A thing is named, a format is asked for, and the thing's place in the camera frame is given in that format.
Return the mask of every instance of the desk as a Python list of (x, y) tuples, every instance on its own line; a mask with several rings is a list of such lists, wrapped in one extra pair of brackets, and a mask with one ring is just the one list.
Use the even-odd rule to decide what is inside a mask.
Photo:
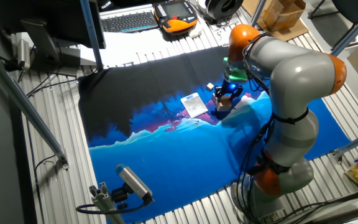
[[(120, 13), (128, 14), (136, 10), (145, 9), (137, 8), (133, 11), (126, 9)], [(159, 60), (178, 54), (217, 47), (220, 36), (230, 33), (231, 29), (238, 23), (248, 24), (250, 16), (243, 8), (240, 8), (234, 15), (233, 21), (235, 24), (223, 30), (217, 30), (215, 27), (210, 27), (200, 20), (199, 23), (203, 28), (201, 36), (195, 39), (189, 37), (178, 39), (174, 37), (167, 43), (166, 50), (137, 54), (135, 62), (116, 66), (127, 67), (132, 64), (147, 63), (150, 60)], [(310, 33), (290, 40), (289, 43), (319, 50), (319, 45), (314, 41)], [(78, 71), (78, 76), (83, 76), (90, 72), (90, 68), (83, 67), (83, 69)], [(21, 87), (27, 93), (44, 78), (46, 78), (46, 75), (31, 77), (25, 75)], [(52, 83), (57, 83), (71, 80), (72, 77), (54, 78), (52, 76), (50, 79)], [(41, 180), (41, 202), (37, 200), (36, 191), (34, 191), (34, 198), (39, 222), (42, 222), (39, 207), (39, 203), (41, 203), (45, 223), (105, 223), (104, 217), (75, 212), (76, 206), (91, 203), (88, 187), (98, 184), (94, 177), (83, 125), (78, 112), (79, 96), (77, 84), (71, 82), (54, 86), (52, 90), (45, 89), (30, 100), (52, 133), (56, 136), (60, 145), (65, 148), (65, 152), (70, 160), (68, 171), (64, 171), (59, 167), (54, 168), (52, 162), (56, 162), (55, 159), (51, 159), (52, 162), (42, 164), (38, 169), (37, 175), (39, 180)], [(351, 98), (351, 94), (342, 89), (337, 94), (325, 98), (324, 102), (349, 139), (353, 140), (358, 137), (358, 107), (356, 102)], [(30, 138), (32, 140), (35, 162), (52, 155), (51, 150), (32, 127), (30, 127), (30, 136), (28, 133), (25, 136), (31, 167)], [(322, 156), (311, 161), (315, 173), (314, 181), (307, 187), (284, 196), (287, 202), (285, 204), (285, 212), (280, 211), (278, 215), (283, 216), (285, 213), (290, 213), (292, 210), (309, 203), (322, 202), (358, 191), (347, 177), (343, 175), (343, 172), (348, 169), (351, 162), (357, 156), (358, 147), (353, 151), (345, 153), (342, 164), (337, 164), (331, 156)], [(230, 188), (227, 186), (219, 189), (215, 194), (202, 198), (183, 208), (155, 217), (145, 223), (239, 223), (236, 212), (238, 211), (233, 207)]]

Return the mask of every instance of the blue wave pattern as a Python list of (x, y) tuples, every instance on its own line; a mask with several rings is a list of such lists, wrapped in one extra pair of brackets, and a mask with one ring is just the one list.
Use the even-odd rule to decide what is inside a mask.
[[(320, 132), (315, 147), (307, 159), (320, 156), (345, 145), (349, 140), (336, 124), (321, 100), (310, 103), (310, 109), (320, 120)], [(89, 149), (98, 182), (105, 181), (109, 190), (121, 187), (116, 175), (119, 164), (128, 165), (153, 191), (150, 206), (123, 214), (126, 222), (140, 222), (201, 199), (225, 186), (238, 176), (239, 166), (250, 141), (271, 115), (269, 97), (262, 93), (257, 100), (243, 96), (231, 113), (209, 124), (201, 119), (183, 118), (174, 131), (169, 124), (154, 132), (132, 133), (125, 141), (111, 146)], [(255, 147), (259, 154), (262, 145)], [(255, 164), (252, 156), (250, 166)], [(142, 203), (130, 195), (129, 207)]]

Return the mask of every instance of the black chair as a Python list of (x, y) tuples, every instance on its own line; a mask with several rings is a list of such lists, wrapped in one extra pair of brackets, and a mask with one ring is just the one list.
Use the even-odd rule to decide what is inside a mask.
[[(336, 12), (329, 12), (329, 13), (325, 13), (325, 14), (320, 14), (320, 15), (314, 15), (316, 13), (316, 11), (320, 8), (320, 6), (325, 2), (326, 0), (322, 0), (317, 7), (313, 10), (313, 12), (311, 12), (311, 14), (309, 14), (308, 18), (309, 19), (314, 19), (317, 17), (321, 17), (321, 16), (328, 16), (328, 15), (332, 15), (332, 14), (336, 14), (336, 13), (341, 13), (347, 20), (351, 21), (353, 23), (352, 27), (334, 44), (334, 46), (332, 47), (335, 48), (337, 46), (337, 44), (340, 43), (341, 40), (343, 40), (343, 38), (346, 37), (347, 34), (350, 33), (350, 31), (352, 31), (353, 28), (356, 27), (356, 25), (358, 24), (358, 0), (333, 0), (333, 3), (336, 7), (336, 9), (338, 11)], [(357, 45), (358, 42), (356, 43), (351, 43), (348, 45), (348, 47), (350, 46), (354, 46)]]

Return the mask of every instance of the computer monitor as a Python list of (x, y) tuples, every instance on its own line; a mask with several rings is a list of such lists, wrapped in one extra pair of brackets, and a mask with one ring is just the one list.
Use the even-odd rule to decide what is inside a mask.
[[(104, 49), (97, 0), (89, 0), (89, 6), (99, 48)], [(0, 25), (8, 34), (30, 35), (37, 48), (30, 69), (39, 72), (79, 68), (80, 51), (65, 47), (67, 42), (91, 47), (80, 0), (0, 0)]]

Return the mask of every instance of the keyboard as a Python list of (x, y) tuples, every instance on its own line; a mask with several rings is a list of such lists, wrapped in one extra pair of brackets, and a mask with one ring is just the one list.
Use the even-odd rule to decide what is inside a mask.
[(157, 27), (158, 24), (152, 12), (102, 19), (104, 32), (135, 32)]

